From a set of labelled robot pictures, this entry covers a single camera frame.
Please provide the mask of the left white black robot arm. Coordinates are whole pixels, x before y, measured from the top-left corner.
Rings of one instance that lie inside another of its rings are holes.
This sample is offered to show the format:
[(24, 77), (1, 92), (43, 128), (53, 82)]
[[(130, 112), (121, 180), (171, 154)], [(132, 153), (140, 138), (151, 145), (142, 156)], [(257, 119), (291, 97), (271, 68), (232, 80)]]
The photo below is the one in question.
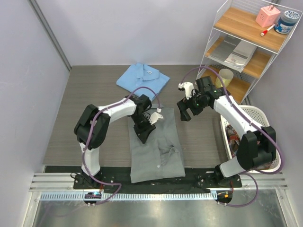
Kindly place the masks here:
[(156, 129), (145, 113), (152, 102), (146, 95), (129, 96), (106, 106), (88, 105), (78, 120), (74, 134), (82, 149), (82, 172), (84, 183), (91, 189), (100, 185), (99, 149), (104, 142), (111, 123), (130, 117), (134, 122), (134, 132), (139, 141), (146, 143), (150, 133)]

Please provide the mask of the red white marker pen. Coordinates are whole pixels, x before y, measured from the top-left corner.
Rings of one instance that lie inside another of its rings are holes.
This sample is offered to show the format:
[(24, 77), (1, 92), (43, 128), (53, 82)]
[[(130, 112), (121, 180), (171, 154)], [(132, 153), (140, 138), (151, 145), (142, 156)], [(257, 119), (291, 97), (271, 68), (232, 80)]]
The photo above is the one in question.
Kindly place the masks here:
[(267, 30), (264, 30), (261, 32), (260, 36), (263, 37), (265, 36), (272, 28), (274, 28), (275, 24), (272, 24)]

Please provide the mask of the grey long sleeve shirt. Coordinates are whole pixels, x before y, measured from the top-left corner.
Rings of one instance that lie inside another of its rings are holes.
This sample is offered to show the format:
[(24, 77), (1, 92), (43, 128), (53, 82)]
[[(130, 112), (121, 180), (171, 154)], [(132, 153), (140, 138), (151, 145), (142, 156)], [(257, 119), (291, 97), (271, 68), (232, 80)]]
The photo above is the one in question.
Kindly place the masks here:
[(128, 120), (132, 183), (186, 175), (174, 109), (164, 107), (161, 114), (164, 118), (155, 123), (156, 129), (144, 144), (134, 131), (133, 120)]

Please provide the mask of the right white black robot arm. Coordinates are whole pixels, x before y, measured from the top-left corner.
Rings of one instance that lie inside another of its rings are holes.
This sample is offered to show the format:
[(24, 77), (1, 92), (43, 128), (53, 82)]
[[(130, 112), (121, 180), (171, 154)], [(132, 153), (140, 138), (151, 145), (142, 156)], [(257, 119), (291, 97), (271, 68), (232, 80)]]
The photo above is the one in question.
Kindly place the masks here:
[(198, 88), (191, 82), (178, 85), (179, 90), (185, 93), (177, 103), (180, 119), (191, 120), (188, 109), (196, 116), (210, 107), (228, 121), (240, 138), (236, 156), (214, 168), (216, 185), (224, 187), (231, 177), (276, 159), (276, 131), (271, 126), (264, 127), (251, 119), (224, 88), (215, 87), (209, 76), (196, 80), (196, 84)]

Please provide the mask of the pink cube power socket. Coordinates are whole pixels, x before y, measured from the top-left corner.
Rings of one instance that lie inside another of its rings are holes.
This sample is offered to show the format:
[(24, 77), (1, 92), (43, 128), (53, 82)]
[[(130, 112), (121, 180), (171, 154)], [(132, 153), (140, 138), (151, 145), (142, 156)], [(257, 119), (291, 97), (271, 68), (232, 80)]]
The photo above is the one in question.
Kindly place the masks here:
[(271, 26), (275, 23), (275, 20), (280, 15), (281, 11), (274, 5), (262, 7), (256, 16), (256, 22), (261, 27)]

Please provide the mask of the grey booklet stack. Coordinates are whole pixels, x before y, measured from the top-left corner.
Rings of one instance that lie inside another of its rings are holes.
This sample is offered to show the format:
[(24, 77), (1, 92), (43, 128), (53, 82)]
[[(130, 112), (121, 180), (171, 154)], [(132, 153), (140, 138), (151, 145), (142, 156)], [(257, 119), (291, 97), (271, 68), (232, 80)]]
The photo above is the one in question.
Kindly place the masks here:
[(228, 68), (242, 72), (256, 49), (253, 44), (227, 35), (208, 57)]

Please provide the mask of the blue white lidded jar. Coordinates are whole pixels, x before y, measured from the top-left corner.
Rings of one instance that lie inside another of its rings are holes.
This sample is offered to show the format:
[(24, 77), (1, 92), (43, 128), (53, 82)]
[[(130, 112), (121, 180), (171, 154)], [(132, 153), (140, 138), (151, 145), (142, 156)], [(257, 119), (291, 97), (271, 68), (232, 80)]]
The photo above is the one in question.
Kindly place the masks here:
[(274, 26), (274, 30), (279, 34), (289, 34), (295, 24), (299, 21), (300, 14), (293, 10), (285, 11)]

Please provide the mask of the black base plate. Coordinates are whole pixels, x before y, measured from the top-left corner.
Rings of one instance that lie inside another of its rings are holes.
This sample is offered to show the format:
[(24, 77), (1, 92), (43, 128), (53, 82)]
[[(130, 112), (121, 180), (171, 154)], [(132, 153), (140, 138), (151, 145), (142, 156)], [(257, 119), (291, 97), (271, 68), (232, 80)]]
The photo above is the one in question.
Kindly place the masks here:
[(74, 179), (74, 189), (104, 189), (106, 192), (114, 191), (120, 183), (121, 193), (175, 193), (184, 190), (206, 190), (211, 188), (241, 188), (242, 182), (239, 175), (225, 178), (218, 181), (214, 168), (185, 168), (184, 177), (173, 177), (143, 181), (139, 183), (131, 182), (130, 167), (101, 167), (101, 170), (94, 176), (94, 181), (88, 174), (81, 171), (71, 173)]

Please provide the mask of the yellow translucent cup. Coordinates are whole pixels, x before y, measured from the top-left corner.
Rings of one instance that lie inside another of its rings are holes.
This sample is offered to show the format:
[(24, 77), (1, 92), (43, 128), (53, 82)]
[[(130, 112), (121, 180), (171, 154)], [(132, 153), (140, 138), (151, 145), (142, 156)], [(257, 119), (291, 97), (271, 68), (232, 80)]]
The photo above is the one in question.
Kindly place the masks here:
[(220, 81), (220, 79), (217, 77), (216, 81), (215, 81), (215, 86), (217, 88), (221, 88), (223, 87), (223, 85), (225, 87), (228, 87), (229, 84), (231, 83), (233, 77), (234, 77), (234, 73), (229, 70), (229, 69), (221, 69), (218, 73), (218, 75), (220, 76), (220, 78), (222, 79), (223, 83)]

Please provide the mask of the red plaid shirt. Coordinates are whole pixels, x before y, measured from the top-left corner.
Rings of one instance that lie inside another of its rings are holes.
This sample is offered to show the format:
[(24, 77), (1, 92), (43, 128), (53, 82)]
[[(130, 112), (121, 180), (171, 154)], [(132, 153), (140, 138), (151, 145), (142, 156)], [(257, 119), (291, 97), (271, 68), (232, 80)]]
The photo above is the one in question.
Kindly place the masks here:
[(241, 139), (239, 138), (236, 130), (229, 124), (225, 127), (225, 133), (227, 136), (228, 145), (231, 151), (232, 157), (237, 155), (237, 150), (240, 146)]

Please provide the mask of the light blue shirt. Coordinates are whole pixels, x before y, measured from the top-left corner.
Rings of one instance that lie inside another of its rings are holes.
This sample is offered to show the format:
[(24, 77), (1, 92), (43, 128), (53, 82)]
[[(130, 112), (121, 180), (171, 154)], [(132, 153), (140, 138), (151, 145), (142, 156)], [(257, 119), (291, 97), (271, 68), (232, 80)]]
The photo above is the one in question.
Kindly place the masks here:
[(149, 87), (157, 95), (166, 86), (170, 77), (142, 63), (132, 64), (116, 81), (121, 88), (133, 92), (138, 87)]

